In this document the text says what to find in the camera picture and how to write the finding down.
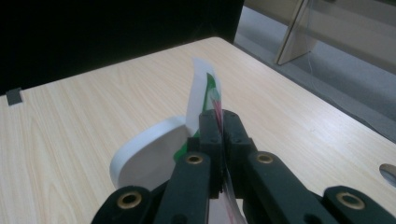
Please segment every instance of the wooden table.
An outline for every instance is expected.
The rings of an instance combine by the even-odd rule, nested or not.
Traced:
[[[227,42],[210,38],[0,98],[0,223],[88,223],[115,189],[113,154],[185,115],[192,57],[213,64],[223,108],[312,191],[360,190],[396,215],[379,173],[396,145]]]

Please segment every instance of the light wood tabletop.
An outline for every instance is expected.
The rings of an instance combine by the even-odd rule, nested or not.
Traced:
[[[185,115],[192,58],[214,66],[224,109],[259,150],[313,192],[344,185],[396,215],[380,174],[396,145],[240,49],[209,38],[0,98],[0,223],[89,223],[115,190],[114,153],[148,127]]]

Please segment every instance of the wood grain surface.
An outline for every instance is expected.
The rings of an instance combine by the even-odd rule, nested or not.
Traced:
[[[89,223],[115,190],[113,154],[151,125],[185,115],[192,58],[212,63],[223,108],[259,150],[310,190],[360,190],[396,215],[379,173],[396,145],[219,38],[154,53],[0,98],[0,223]]]

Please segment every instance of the gray floor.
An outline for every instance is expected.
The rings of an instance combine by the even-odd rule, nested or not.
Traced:
[[[396,143],[396,76],[321,42],[290,63],[274,64],[286,30],[244,7],[234,43]]]

